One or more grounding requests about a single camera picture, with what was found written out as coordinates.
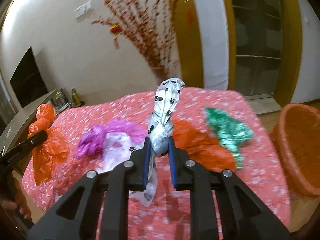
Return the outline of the person's left hand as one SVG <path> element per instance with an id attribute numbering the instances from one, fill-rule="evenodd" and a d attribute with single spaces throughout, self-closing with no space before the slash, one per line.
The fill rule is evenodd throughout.
<path id="1" fill-rule="evenodd" d="M 1 206 L 9 211 L 18 210 L 24 219 L 32 220 L 31 210 L 19 181 L 15 177 L 11 177 L 8 184 L 9 186 L 5 186 L 4 189 L 1 188 Z"/>

